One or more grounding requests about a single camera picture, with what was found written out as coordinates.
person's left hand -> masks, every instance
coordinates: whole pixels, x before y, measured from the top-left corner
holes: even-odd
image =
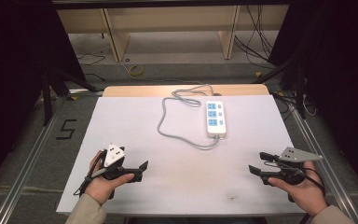
[[[99,155],[101,154],[101,150],[97,153],[97,155],[92,159],[91,163],[89,164],[89,168],[91,169],[92,164],[94,164],[95,160],[98,159]],[[101,168],[101,161],[97,162],[94,170],[92,171],[95,173]],[[91,198],[93,198],[100,206],[106,203],[107,199],[109,198],[112,191],[129,182],[134,177],[133,174],[122,175],[119,178],[114,180],[107,180],[102,176],[95,177],[87,186],[85,193],[88,194]]]

power strip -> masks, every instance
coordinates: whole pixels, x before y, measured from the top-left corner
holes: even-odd
[[[206,124],[209,137],[219,136],[223,139],[226,135],[226,120],[223,103],[221,101],[206,102]]]

hand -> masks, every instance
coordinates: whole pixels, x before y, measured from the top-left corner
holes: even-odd
[[[92,164],[98,159],[99,155],[101,154],[101,150],[97,153],[97,155],[92,159],[91,163],[89,164],[89,168],[91,169]],[[97,165],[95,166],[94,170],[92,171],[95,173],[101,168],[101,162],[98,161]],[[107,199],[109,198],[112,191],[129,182],[134,177],[133,174],[122,175],[121,177],[114,179],[114,180],[107,180],[102,176],[95,177],[87,186],[85,193],[88,194],[91,198],[93,198],[97,203],[102,206],[106,203]]]
[[[312,161],[304,162],[304,168],[315,170]],[[306,175],[314,179],[316,182],[321,183],[319,176],[317,176],[313,171],[306,170]],[[268,182],[271,185],[289,193],[295,203],[311,217],[315,217],[327,207],[322,191],[308,179],[305,179],[298,185],[290,185],[283,180],[273,177],[269,178]]]

cable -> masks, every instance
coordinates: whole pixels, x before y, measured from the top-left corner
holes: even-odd
[[[112,48],[110,47],[110,48],[104,48],[104,49],[97,49],[97,50],[95,50],[94,52],[92,52],[91,54],[95,54],[96,52],[100,52],[100,53],[103,53],[103,51],[104,50],[106,50],[106,49],[109,49],[109,51],[112,51]]]
[[[251,37],[249,38],[248,44],[247,44],[247,45],[244,45],[244,44],[243,44],[244,46],[247,47],[247,46],[250,45],[251,40],[252,40],[254,34],[255,34],[255,30],[252,32],[252,35],[251,35]],[[255,65],[255,66],[258,66],[258,67],[262,67],[262,68],[274,69],[274,68],[266,67],[266,66],[263,66],[263,65],[256,64],[256,63],[252,62],[252,60],[249,58],[249,52],[246,50],[245,53],[246,53],[246,59],[248,60],[249,63],[251,63],[251,64],[253,64],[253,65]],[[264,58],[263,56],[261,56],[260,54],[258,54],[258,55],[259,55],[260,58],[264,59],[265,61],[268,60],[268,59]]]
[[[84,178],[83,183],[80,185],[80,187],[75,191],[74,195],[81,195],[84,193],[84,190],[86,189],[86,187],[89,185],[89,183],[98,175],[102,174],[101,170],[97,171],[96,173],[92,173],[95,169],[95,167],[97,166],[97,163],[100,162],[101,158],[103,156],[106,155],[106,151],[103,151],[98,158],[94,161],[94,163],[92,164],[91,168],[89,168],[89,172],[87,173],[86,177]]]
[[[85,74],[86,76],[95,76],[95,77],[98,77],[100,80],[102,80],[102,81],[105,81],[106,79],[104,79],[103,77],[100,77],[100,76],[98,76],[97,74],[95,74],[95,73],[86,73]]]
[[[264,35],[262,34],[261,32],[261,21],[262,21],[262,18],[261,18],[261,12],[262,12],[262,7],[261,6],[258,6],[257,7],[257,23],[255,25],[256,27],[258,27],[258,29],[256,28],[257,30],[257,33],[260,37],[260,41],[261,41],[261,46],[263,47],[263,50],[264,50],[264,53],[267,55],[267,57],[269,57],[270,55],[270,50],[269,50],[269,47],[266,45],[265,43],[265,37]]]
[[[281,114],[284,114],[284,113],[286,113],[287,111],[289,111],[289,105],[287,104],[287,102],[286,101],[284,101],[282,98],[280,98],[280,97],[274,97],[275,99],[277,99],[277,100],[280,100],[280,101],[282,101],[285,105],[286,105],[286,108],[283,110],[283,111],[279,111]]]
[[[270,45],[269,41],[266,38],[266,35],[264,34],[264,30],[263,30],[263,6],[261,6],[261,5],[258,5],[258,20],[260,21],[260,23],[258,25],[258,33],[260,35],[262,43],[266,46],[266,48],[268,50],[268,54],[270,54],[271,53],[270,48],[272,48],[272,46]]]
[[[292,111],[290,111],[290,114],[288,116],[286,116],[286,118],[284,118],[283,122],[285,122],[289,117],[290,115],[292,115],[293,111],[295,111],[296,108],[293,108]]]
[[[172,92],[172,96],[173,97],[165,97],[164,99],[162,99],[162,116],[161,116],[161,120],[159,121],[158,123],[158,126],[157,126],[157,131],[163,135],[163,136],[166,136],[166,137],[170,137],[170,138],[174,138],[174,139],[177,139],[177,140],[181,140],[181,141],[184,141],[188,144],[190,144],[191,146],[193,147],[196,147],[198,149],[201,149],[201,150],[209,150],[209,149],[212,149],[212,147],[214,145],[216,145],[216,143],[219,141],[219,137],[218,135],[214,137],[214,140],[213,142],[208,145],[208,146],[203,146],[203,145],[199,145],[199,144],[196,144],[184,137],[181,137],[181,136],[178,136],[178,135],[172,135],[172,134],[168,134],[168,133],[164,133],[160,127],[161,127],[161,124],[163,123],[163,121],[165,120],[165,116],[167,115],[167,107],[165,105],[165,101],[167,100],[179,100],[179,101],[183,101],[185,102],[186,104],[188,104],[189,106],[192,106],[192,107],[200,107],[201,106],[201,101],[199,100],[196,100],[196,99],[190,99],[190,98],[185,98],[183,96],[181,96],[179,93],[180,92],[186,92],[186,93],[201,93],[203,95],[207,95],[207,93],[205,91],[194,91],[195,89],[198,89],[198,88],[201,88],[201,87],[209,87],[210,90],[211,90],[211,94],[213,95],[213,88],[212,86],[208,85],[208,84],[204,84],[204,85],[200,85],[198,87],[195,87],[195,88],[191,88],[191,89],[188,89],[188,90],[176,90],[176,91],[173,91]]]
[[[148,79],[148,78],[141,78],[141,77],[134,77],[130,70],[126,67],[126,65],[124,65],[124,63],[122,61],[120,61],[120,64],[123,65],[123,67],[126,69],[127,74],[130,76],[130,78],[135,79],[135,80],[142,80],[142,81],[153,81],[153,82],[164,82],[164,81],[178,81],[178,82],[183,82],[183,83],[197,83],[200,85],[204,85],[202,82],[200,81],[186,81],[186,80],[181,80],[181,79],[176,79],[176,78],[165,78],[165,79]]]
[[[248,9],[248,12],[249,12],[249,16],[251,17],[252,23],[253,23],[253,25],[255,27],[254,33],[257,32],[258,35],[260,36],[261,46],[263,47],[263,50],[264,50],[264,53],[266,54],[266,56],[269,57],[269,48],[266,45],[265,40],[263,38],[263,35],[261,34],[261,32],[259,30],[260,28],[258,28],[258,27],[261,27],[261,25],[260,25],[260,23],[261,23],[260,22],[260,14],[261,14],[262,9],[261,9],[260,6],[258,6],[258,9],[257,9],[257,12],[258,12],[257,22],[255,22],[255,19],[252,16],[252,13],[251,13],[251,10],[250,10],[249,6],[247,6],[247,9]]]
[[[281,101],[286,102],[289,105],[296,105],[296,97],[281,96],[280,94],[275,92],[270,92],[269,94],[271,94],[274,98],[279,98]]]
[[[307,106],[305,105],[305,99],[306,99],[306,98],[307,98],[307,95],[304,94],[304,96],[303,96],[303,106],[304,106],[304,109],[305,109],[305,111],[307,111],[307,113],[308,113],[309,115],[315,116],[315,115],[318,113],[318,109],[315,108],[315,111],[314,111],[313,113],[310,113],[309,110],[307,109]]]
[[[324,188],[324,181],[322,180],[322,177],[318,174],[318,172],[316,172],[315,170],[312,170],[310,168],[304,168],[304,170],[310,170],[312,172],[314,172],[319,179],[321,180],[322,184],[319,184],[316,180],[310,178],[308,175],[303,173],[303,176],[308,179],[310,182],[312,182],[316,187],[318,187],[321,191],[322,191],[322,195],[325,197],[326,192],[325,192],[325,188]],[[310,218],[310,214],[306,214],[305,216],[303,216],[303,218],[300,221],[300,224],[305,224],[307,223],[307,220]]]
[[[81,63],[81,64],[84,64],[84,65],[93,65],[93,64],[98,63],[98,62],[102,61],[103,59],[105,59],[105,56],[103,56],[103,55],[95,55],[95,54],[92,54],[92,53],[86,53],[86,54],[84,54],[83,56],[78,57],[78,59],[82,59],[82,58],[84,58],[84,57],[87,56],[87,55],[94,56],[94,57],[98,57],[98,58],[101,58],[101,59],[100,59],[100,60],[97,60],[97,61],[95,61],[95,62],[93,62],[93,63]]]
[[[247,52],[248,54],[250,54],[250,55],[252,55],[252,56],[261,58],[261,59],[263,59],[263,60],[265,60],[265,61],[268,60],[267,58],[263,57],[261,54],[257,53],[255,50],[249,48],[249,46],[246,46],[245,44],[243,44],[242,41],[240,41],[240,39],[239,39],[236,35],[234,35],[234,37],[235,37],[234,40],[236,40],[235,43],[237,44],[237,46],[238,46],[240,49],[242,49],[243,51]]]

white table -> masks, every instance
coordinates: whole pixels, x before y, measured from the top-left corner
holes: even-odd
[[[103,208],[118,216],[227,217],[303,213],[287,194],[264,186],[248,165],[270,170],[259,152],[281,154],[292,147],[273,98],[269,95],[197,97],[224,103],[227,136],[208,151],[160,135],[162,97],[100,98],[57,212],[69,214],[78,197],[73,193],[86,175],[90,160],[110,142],[126,148],[124,167],[149,167],[140,183],[116,190]],[[167,101],[161,129],[200,144],[206,135],[205,108]]]

